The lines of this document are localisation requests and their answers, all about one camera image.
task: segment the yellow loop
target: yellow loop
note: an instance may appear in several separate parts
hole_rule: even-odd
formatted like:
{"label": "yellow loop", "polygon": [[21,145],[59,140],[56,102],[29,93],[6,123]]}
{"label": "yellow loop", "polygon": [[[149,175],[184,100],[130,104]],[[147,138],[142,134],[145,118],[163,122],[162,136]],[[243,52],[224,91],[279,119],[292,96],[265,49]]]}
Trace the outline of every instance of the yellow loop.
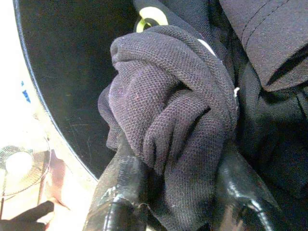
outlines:
{"label": "yellow loop", "polygon": [[164,12],[162,12],[160,9],[149,6],[144,7],[139,11],[139,15],[141,16],[141,20],[138,22],[136,27],[136,32],[140,33],[144,30],[144,26],[147,24],[144,19],[151,18],[155,20],[160,26],[168,25],[168,20]]}

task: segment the blue sticker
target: blue sticker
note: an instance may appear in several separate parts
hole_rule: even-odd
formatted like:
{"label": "blue sticker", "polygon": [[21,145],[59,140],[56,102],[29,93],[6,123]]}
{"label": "blue sticker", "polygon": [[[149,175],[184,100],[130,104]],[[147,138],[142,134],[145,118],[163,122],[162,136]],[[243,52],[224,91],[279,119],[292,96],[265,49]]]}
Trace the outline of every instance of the blue sticker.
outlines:
{"label": "blue sticker", "polygon": [[24,91],[23,91],[23,94],[24,94],[26,100],[27,100],[29,103],[31,103],[30,98],[29,98],[29,95],[28,95],[28,93],[27,93],[27,90],[24,90]]}

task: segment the dark purple knit fabric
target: dark purple knit fabric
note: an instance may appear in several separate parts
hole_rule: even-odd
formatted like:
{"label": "dark purple knit fabric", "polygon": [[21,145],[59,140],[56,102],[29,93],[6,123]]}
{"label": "dark purple knit fabric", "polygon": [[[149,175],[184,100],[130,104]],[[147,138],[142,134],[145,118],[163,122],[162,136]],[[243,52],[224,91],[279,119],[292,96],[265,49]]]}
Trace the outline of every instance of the dark purple knit fabric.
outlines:
{"label": "dark purple knit fabric", "polygon": [[175,26],[155,26],[117,38],[118,75],[98,102],[116,149],[123,130],[153,173],[150,198],[168,230],[197,230],[209,221],[215,172],[226,139],[235,135],[237,101],[222,62]]}

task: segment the black curved surface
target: black curved surface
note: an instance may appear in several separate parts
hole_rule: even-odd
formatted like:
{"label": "black curved surface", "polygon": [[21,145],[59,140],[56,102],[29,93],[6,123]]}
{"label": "black curved surface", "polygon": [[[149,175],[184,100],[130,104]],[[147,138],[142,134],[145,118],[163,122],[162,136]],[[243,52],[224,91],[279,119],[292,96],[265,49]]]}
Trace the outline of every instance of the black curved surface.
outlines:
{"label": "black curved surface", "polygon": [[83,231],[145,231],[147,173],[122,133],[114,158],[98,180]]}
{"label": "black curved surface", "polygon": [[266,184],[232,141],[225,144],[218,167],[214,214],[215,231],[291,230]]}
{"label": "black curved surface", "polygon": [[25,45],[49,111],[83,163],[98,178],[114,152],[97,110],[101,91],[116,72],[109,48],[133,30],[130,1],[19,0]]}

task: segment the shiny black plastic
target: shiny black plastic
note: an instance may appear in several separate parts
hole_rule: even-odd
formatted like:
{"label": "shiny black plastic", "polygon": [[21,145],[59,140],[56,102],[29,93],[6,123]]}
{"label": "shiny black plastic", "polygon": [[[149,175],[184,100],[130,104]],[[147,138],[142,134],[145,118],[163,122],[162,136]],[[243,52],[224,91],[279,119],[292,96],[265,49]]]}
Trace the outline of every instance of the shiny black plastic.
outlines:
{"label": "shiny black plastic", "polygon": [[83,231],[144,231],[147,169],[121,134],[118,150],[100,177]]}
{"label": "shiny black plastic", "polygon": [[265,183],[231,141],[224,147],[216,187],[213,230],[290,230]]}

